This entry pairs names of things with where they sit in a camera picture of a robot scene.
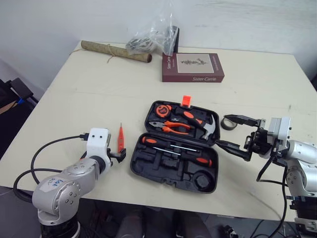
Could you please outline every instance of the black cable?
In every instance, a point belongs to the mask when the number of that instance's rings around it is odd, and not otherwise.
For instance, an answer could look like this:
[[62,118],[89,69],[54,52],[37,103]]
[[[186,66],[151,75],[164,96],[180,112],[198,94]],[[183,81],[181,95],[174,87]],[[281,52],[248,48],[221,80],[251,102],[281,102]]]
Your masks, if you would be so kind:
[[285,238],[285,235],[283,235],[281,232],[277,232],[277,233],[279,233],[281,236],[283,236],[283,238]]
[[81,229],[85,232],[86,238],[90,238],[88,230],[86,228],[84,228],[83,226],[81,226]]
[[258,225],[256,226],[256,228],[254,229],[254,231],[253,231],[252,234],[250,235],[250,238],[253,238],[253,235],[255,234],[255,232],[257,231],[257,229],[259,228],[259,226],[261,225],[262,222],[264,222],[264,220],[260,220],[260,222],[258,223]]
[[272,163],[272,161],[273,161],[273,157],[271,156],[268,159],[268,161],[266,162],[266,164],[263,166],[263,168],[260,170],[258,177],[257,177],[257,182],[259,182],[261,180],[262,175],[264,174],[266,169],[269,167],[269,165]]
[[279,184],[279,185],[283,185],[283,183],[278,182],[278,181],[274,181],[274,180],[267,180],[267,179],[261,179],[258,182],[270,182],[270,183],[275,183],[275,184]]
[[[34,172],[36,171],[48,171],[48,172],[57,172],[57,173],[60,173],[61,170],[52,170],[52,169],[33,169]],[[16,180],[14,181],[14,184],[13,184],[13,192],[15,194],[15,196],[17,196],[19,199],[25,201],[25,202],[30,202],[32,203],[32,196],[30,194],[27,194],[21,190],[19,190],[17,187],[18,187],[18,183],[20,181],[20,179],[27,175],[28,173],[31,173],[31,170],[27,170],[25,172],[23,172],[22,174],[20,174]]]
[[33,158],[32,158],[32,161],[31,161],[31,170],[30,170],[30,171],[31,171],[31,174],[32,174],[32,177],[33,177],[34,181],[35,181],[37,184],[39,184],[40,181],[38,180],[38,178],[36,177],[35,172],[34,172],[34,171],[35,171],[35,169],[34,169],[34,162],[35,162],[35,159],[36,159],[36,157],[38,156],[38,154],[39,154],[43,149],[45,149],[46,147],[48,147],[49,145],[52,145],[52,144],[54,144],[54,143],[56,143],[56,142],[60,142],[60,141],[63,141],[63,140],[70,140],[70,139],[75,139],[75,138],[83,138],[83,135],[70,136],[70,137],[65,137],[65,138],[62,138],[62,139],[58,139],[58,140],[51,141],[51,142],[49,142],[49,143],[43,145],[43,146],[35,153],[35,155],[34,155]]
[[266,237],[268,237],[268,235],[266,235],[266,234],[258,234],[258,235],[256,235],[256,236],[253,237],[253,238],[257,238],[257,237],[259,237],[259,236],[266,236]]
[[286,224],[293,230],[295,235],[299,235],[298,231],[294,227],[292,227],[292,225],[289,222],[286,222]]
[[85,226],[85,225],[82,225],[81,226],[86,229],[86,230],[91,230],[98,238],[101,238],[101,236],[94,230],[92,229],[91,227],[88,227],[88,226]]
[[275,229],[275,231],[269,236],[269,238],[272,238],[277,232],[278,230],[282,227],[284,220],[285,220],[285,216],[286,216],[286,211],[287,211],[287,200],[286,200],[286,193],[285,193],[285,181],[286,181],[286,175],[287,175],[287,167],[284,168],[284,174],[283,174],[283,180],[282,180],[282,193],[283,193],[283,199],[284,199],[284,210],[283,210],[283,216],[282,219],[278,225],[278,227]]

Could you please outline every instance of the plastic bag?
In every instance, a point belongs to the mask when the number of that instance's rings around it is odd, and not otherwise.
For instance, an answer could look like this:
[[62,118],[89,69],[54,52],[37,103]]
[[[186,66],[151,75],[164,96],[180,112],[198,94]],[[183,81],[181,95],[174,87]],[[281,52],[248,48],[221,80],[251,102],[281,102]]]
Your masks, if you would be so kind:
[[126,44],[129,54],[151,53],[159,47],[164,54],[173,55],[178,27],[172,25],[172,2],[163,1],[160,13]]

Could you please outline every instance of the label on robot arm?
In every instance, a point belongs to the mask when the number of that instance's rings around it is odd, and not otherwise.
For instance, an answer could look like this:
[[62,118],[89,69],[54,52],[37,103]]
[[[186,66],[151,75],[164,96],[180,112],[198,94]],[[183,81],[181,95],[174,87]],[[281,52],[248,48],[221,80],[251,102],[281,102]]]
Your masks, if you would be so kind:
[[42,186],[40,187],[40,190],[43,192],[49,192],[52,191],[58,187],[60,187],[66,179],[61,178],[61,177],[53,177],[50,178],[48,181],[46,181]]

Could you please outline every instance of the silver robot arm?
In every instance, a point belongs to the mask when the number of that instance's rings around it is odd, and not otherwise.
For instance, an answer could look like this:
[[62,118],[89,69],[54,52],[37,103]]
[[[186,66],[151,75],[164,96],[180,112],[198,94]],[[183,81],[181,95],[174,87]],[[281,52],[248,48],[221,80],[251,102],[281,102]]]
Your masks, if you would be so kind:
[[257,131],[247,136],[244,148],[228,141],[216,144],[230,154],[250,161],[252,153],[270,158],[274,164],[287,166],[286,182],[292,200],[291,209],[296,210],[297,229],[305,234],[317,234],[317,148],[289,139],[290,118],[272,118],[268,130],[264,129],[265,119],[252,119],[242,115],[225,115],[237,124],[257,127]]
[[284,157],[288,172],[286,182],[292,195],[291,209],[296,210],[295,223],[301,231],[317,234],[317,148],[289,140]]
[[110,169],[111,157],[119,162],[125,157],[125,150],[122,154],[110,153],[110,136],[108,129],[92,128],[85,158],[61,173],[47,177],[36,187],[32,203],[38,209],[43,238],[56,230],[61,233],[69,232],[71,238],[79,236],[80,224],[77,220],[68,224],[76,216],[79,199],[94,189],[101,173],[105,174]]

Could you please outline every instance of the rolled mat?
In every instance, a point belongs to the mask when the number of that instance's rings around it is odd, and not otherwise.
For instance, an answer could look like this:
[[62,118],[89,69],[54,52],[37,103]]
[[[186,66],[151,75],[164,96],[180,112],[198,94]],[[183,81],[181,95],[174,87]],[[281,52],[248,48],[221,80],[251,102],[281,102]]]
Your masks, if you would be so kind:
[[124,57],[128,59],[132,59],[132,60],[143,61],[146,63],[149,63],[152,60],[151,54],[129,55],[127,50],[124,48],[99,44],[99,43],[91,42],[91,41],[81,41],[81,47],[89,51],[96,51],[96,52],[105,53],[105,54],[109,54],[113,56],[120,56],[120,57]]

